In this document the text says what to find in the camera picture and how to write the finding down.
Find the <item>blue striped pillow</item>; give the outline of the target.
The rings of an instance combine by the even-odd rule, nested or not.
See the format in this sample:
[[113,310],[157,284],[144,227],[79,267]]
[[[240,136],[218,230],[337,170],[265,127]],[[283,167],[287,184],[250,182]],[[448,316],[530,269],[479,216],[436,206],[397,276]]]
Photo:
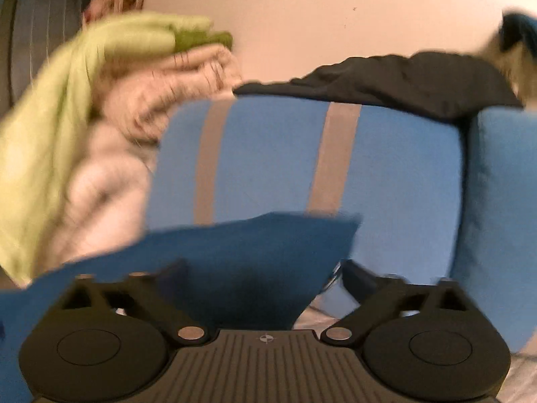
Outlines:
[[477,115],[468,137],[464,203],[450,271],[512,351],[536,330],[536,116]]
[[[358,217],[348,258],[427,284],[450,271],[462,151],[455,127],[385,107],[276,96],[182,106],[160,143],[147,227],[291,213]],[[331,276],[334,317],[354,301]]]

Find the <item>white and green quilt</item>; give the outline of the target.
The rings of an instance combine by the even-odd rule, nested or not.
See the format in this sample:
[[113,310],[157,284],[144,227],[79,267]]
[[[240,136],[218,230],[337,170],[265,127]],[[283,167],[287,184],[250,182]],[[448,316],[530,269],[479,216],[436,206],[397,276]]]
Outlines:
[[41,66],[1,120],[1,267],[16,284],[35,273],[46,230],[59,216],[87,136],[91,90],[118,57],[156,58],[196,46],[233,46],[206,16],[134,11],[83,28]]

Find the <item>right blue striped pillow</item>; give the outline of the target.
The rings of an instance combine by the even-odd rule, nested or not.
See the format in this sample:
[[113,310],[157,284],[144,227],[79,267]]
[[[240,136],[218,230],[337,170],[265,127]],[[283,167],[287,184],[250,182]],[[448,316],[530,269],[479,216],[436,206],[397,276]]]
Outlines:
[[536,116],[477,115],[468,137],[464,203],[450,271],[512,351],[536,330]]

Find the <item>blue sweatshirt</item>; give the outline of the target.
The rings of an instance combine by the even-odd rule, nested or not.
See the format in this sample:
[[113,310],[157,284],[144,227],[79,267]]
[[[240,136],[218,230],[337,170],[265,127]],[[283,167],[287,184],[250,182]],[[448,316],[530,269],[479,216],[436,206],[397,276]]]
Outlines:
[[116,282],[156,275],[160,295],[206,326],[283,330],[349,257],[358,217],[270,213],[213,227],[153,232],[115,253],[49,271],[1,294],[1,400],[29,402],[18,352],[46,311],[79,275]]

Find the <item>black garment behind pillows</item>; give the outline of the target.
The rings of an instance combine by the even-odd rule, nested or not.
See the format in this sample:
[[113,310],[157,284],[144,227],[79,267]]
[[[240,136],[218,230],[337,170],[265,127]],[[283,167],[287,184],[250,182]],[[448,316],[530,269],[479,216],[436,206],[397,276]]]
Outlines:
[[233,93],[382,106],[452,125],[488,107],[523,107],[492,64],[443,52],[350,57],[286,82],[248,82]]

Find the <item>left blue striped pillow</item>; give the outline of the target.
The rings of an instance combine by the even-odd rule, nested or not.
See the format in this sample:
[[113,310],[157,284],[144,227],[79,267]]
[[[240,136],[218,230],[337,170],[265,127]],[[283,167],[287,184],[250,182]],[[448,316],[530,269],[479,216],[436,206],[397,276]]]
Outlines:
[[[182,106],[160,143],[147,227],[291,213],[358,217],[348,258],[427,284],[450,271],[462,151],[455,127],[385,107],[276,96]],[[334,317],[354,301],[331,276]]]

